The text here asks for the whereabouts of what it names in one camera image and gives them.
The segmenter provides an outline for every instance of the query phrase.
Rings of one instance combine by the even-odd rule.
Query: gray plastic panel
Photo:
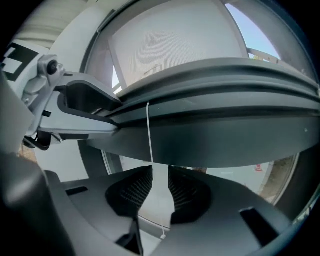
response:
[[[149,105],[149,118],[162,117],[166,119],[167,115],[217,110],[223,116],[223,111],[227,111],[228,108],[250,108],[252,110],[260,108],[260,111],[263,108],[266,111],[278,108],[279,110],[295,110],[297,112],[317,112],[320,110],[320,102],[280,93],[237,91],[190,96],[155,104],[151,103]],[[111,117],[117,124],[136,122],[145,118],[146,106]]]
[[[254,208],[278,234],[291,225],[281,212],[241,184],[183,168],[169,167],[169,172],[206,183],[211,189],[212,203],[196,222],[171,225],[166,239],[152,256],[244,256],[253,253],[261,246],[240,215],[241,210],[248,208]]]
[[[283,159],[319,142],[318,117],[252,117],[150,121],[155,163],[227,168]],[[88,140],[94,148],[151,161],[147,124],[123,128],[106,139]]]
[[[95,256],[105,256],[108,255],[124,255],[124,256],[133,256],[134,253],[125,250],[124,248],[116,245],[113,242],[113,239],[115,239],[118,232],[123,232],[123,235],[129,232],[129,229],[126,229],[125,226],[117,226],[116,223],[112,223],[112,225],[115,225],[116,230],[114,230],[112,227],[108,230],[108,238],[110,235],[114,233],[113,238],[107,238],[105,237],[105,233],[100,233],[96,229],[96,223],[88,222],[85,218],[85,215],[83,216],[82,213],[75,207],[75,205],[72,203],[70,198],[68,197],[65,189],[71,188],[71,187],[78,187],[77,181],[67,183],[66,186],[60,183],[60,180],[56,173],[51,171],[46,171],[46,175],[49,181],[49,187],[50,192],[52,196],[52,200],[54,203],[54,206],[57,210],[57,213],[61,219],[61,222],[68,233],[70,240],[73,244],[74,250],[76,252],[77,256],[88,256],[88,255],[95,255]],[[105,193],[102,193],[99,195],[102,198],[105,198]],[[102,208],[95,209],[98,210],[104,210],[104,206],[101,206]],[[108,214],[108,212],[102,211],[101,214],[105,215]],[[118,221],[121,222],[123,218],[118,217]]]
[[[101,235],[116,242],[129,232],[132,219],[118,216],[108,205],[105,193],[110,186],[108,178],[86,179],[64,183],[64,189],[86,187],[88,191],[70,195],[69,198],[79,213]]]

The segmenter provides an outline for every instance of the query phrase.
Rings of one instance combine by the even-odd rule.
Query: white string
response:
[[[148,136],[149,136],[149,147],[150,147],[150,156],[151,156],[151,163],[154,163],[154,156],[152,154],[152,144],[151,144],[151,134],[150,134],[150,123],[149,123],[149,102],[146,104],[146,122],[148,125]],[[162,228],[162,236],[161,239],[165,239],[167,236],[165,234],[164,225],[162,223],[162,215],[160,215],[160,223]]]

